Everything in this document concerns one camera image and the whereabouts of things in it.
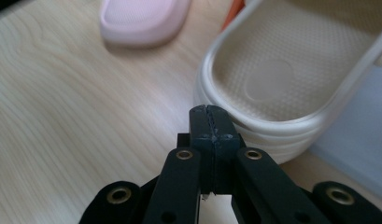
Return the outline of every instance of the orange object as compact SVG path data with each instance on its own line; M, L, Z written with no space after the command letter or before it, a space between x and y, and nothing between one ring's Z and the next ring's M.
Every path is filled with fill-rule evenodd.
M244 0L233 0L231 9L229 9L228 16L226 16L226 20L222 25L222 30L223 31L229 23L237 16L237 14L243 9L245 6Z

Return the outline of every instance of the black plastic part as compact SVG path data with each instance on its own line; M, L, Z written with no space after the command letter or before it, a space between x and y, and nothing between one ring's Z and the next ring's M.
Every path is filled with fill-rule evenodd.
M198 223L200 160L191 148L169 153L142 223Z
M233 204L249 198L253 205L250 211L244 210L246 206L234 207L238 219L251 223L249 215L255 214L261 223L330 223L267 153L249 147L239 149L236 156L240 183L234 191Z
M113 199L119 199L128 194L129 199L122 203L111 203L108 200L108 195L112 190L127 188L128 191L118 192L118 195L113 195ZM136 184L126 181L118 181L107 185L101 189L95 196L94 200L84 212L79 224L130 224L135 223L137 206L141 202L141 188Z
M209 194L214 188L214 145L212 131L204 105L190 111L190 147L202 155L200 187L202 194Z
M217 106L190 111L190 133L162 173L143 187L120 181L104 187L80 224L198 223L200 194L232 194L240 224L377 223L382 212L353 189L335 182L300 189L264 151L246 147L227 112Z
M382 212L346 185L333 181L319 183L312 198L332 223L382 224Z
M233 160L242 144L224 109L199 105L190 111L190 146L202 154L203 194L232 194Z

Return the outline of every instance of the white slipper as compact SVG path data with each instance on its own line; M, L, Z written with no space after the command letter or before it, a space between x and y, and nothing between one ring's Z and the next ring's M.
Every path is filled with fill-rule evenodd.
M108 43L155 47L180 30L191 0L104 0L100 31Z
M277 163L305 151L372 64L382 64L382 0L250 1L205 56L196 105L232 116Z

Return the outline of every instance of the light wood surface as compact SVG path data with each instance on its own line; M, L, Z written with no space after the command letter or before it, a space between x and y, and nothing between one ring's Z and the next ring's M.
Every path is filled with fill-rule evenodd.
M159 174L188 130L193 82L231 0L193 0L180 34L156 49L106 46L95 0L34 0L0 14L0 223L78 223L97 192ZM337 180L309 153L282 165L300 186ZM229 197L200 223L236 223Z

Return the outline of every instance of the wood grain surface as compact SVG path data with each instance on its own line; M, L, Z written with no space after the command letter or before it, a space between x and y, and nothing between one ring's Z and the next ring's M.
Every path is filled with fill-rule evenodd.
M78 223L105 185L158 175L188 131L198 66L231 3L193 0L179 35L155 49L104 44L101 1L1 13L0 223ZM363 190L309 153L282 167L307 189L333 179ZM202 202L200 223L236 223L230 198Z

